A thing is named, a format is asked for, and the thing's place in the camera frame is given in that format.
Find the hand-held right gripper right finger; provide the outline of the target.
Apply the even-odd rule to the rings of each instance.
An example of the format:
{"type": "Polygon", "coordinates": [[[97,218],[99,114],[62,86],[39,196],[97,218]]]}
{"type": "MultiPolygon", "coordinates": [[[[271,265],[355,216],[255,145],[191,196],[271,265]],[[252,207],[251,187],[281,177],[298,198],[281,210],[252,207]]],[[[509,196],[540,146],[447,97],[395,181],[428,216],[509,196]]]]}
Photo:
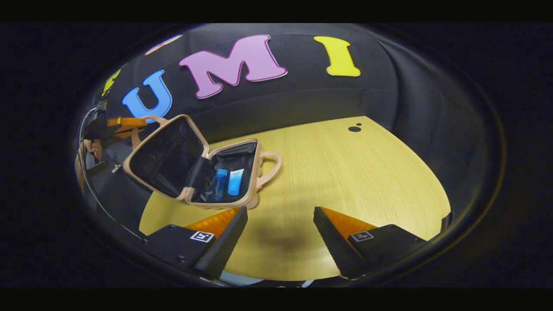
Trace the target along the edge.
{"type": "Polygon", "coordinates": [[[427,245],[395,224],[379,227],[322,206],[314,208],[313,222],[346,279],[387,269],[427,245]]]}

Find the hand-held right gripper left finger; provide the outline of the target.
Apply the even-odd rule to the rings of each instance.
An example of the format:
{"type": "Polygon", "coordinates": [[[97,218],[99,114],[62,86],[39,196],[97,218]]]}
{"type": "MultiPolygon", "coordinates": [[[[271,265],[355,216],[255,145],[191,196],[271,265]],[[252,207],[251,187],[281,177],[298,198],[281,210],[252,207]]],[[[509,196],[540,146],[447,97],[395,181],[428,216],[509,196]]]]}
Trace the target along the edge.
{"type": "Polygon", "coordinates": [[[146,237],[145,252],[181,272],[219,279],[247,222],[242,206],[187,226],[166,225],[146,237]]]}

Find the pink suitcase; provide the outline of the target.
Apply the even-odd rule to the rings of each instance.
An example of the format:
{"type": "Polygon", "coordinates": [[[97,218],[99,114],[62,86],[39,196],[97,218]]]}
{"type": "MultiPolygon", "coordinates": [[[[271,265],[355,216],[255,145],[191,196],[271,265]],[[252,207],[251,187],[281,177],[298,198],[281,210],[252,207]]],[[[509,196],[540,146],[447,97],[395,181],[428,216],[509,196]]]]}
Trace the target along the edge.
{"type": "Polygon", "coordinates": [[[258,192],[277,175],[282,157],[265,151],[258,139],[247,139],[209,149],[193,120],[185,114],[172,119],[146,115],[158,128],[144,139],[136,130],[131,134],[132,152],[123,162],[127,175],[152,191],[202,209],[231,209],[257,206],[258,192]],[[213,200],[217,169],[244,169],[238,196],[227,193],[213,200]]]}

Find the blue bottle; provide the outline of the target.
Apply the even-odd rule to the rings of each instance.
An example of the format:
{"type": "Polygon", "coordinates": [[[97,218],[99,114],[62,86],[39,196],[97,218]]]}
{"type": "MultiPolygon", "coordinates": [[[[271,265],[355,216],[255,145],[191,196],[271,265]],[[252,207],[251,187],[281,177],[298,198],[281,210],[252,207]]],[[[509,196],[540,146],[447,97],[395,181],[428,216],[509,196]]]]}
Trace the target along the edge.
{"type": "Polygon", "coordinates": [[[220,201],[223,199],[228,175],[229,171],[221,168],[217,169],[213,183],[213,200],[220,201]]]}

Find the white and blue tube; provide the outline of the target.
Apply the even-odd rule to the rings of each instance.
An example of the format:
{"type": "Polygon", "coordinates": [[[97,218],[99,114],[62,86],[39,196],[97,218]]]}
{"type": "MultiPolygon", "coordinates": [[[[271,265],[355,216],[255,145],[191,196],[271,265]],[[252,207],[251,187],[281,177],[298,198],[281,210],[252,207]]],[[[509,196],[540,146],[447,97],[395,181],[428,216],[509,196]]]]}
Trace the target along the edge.
{"type": "Polygon", "coordinates": [[[228,183],[228,189],[227,189],[227,193],[229,195],[238,196],[240,194],[243,173],[244,173],[244,169],[230,171],[229,183],[228,183]]]}

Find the black backdrop cloth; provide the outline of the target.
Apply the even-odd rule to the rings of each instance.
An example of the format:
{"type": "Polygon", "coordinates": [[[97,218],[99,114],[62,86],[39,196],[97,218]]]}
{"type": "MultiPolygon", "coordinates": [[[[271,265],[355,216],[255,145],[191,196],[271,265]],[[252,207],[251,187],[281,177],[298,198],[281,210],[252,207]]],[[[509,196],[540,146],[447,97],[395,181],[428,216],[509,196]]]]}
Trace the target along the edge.
{"type": "Polygon", "coordinates": [[[441,182],[454,219],[486,204],[503,168],[496,112],[473,81],[443,54],[383,26],[324,23],[214,23],[182,30],[152,55],[138,52],[96,91],[109,117],[188,114],[209,143],[288,126],[367,117],[410,147],[441,182]],[[236,86],[178,62],[237,53],[265,43],[284,76],[236,86]]]}

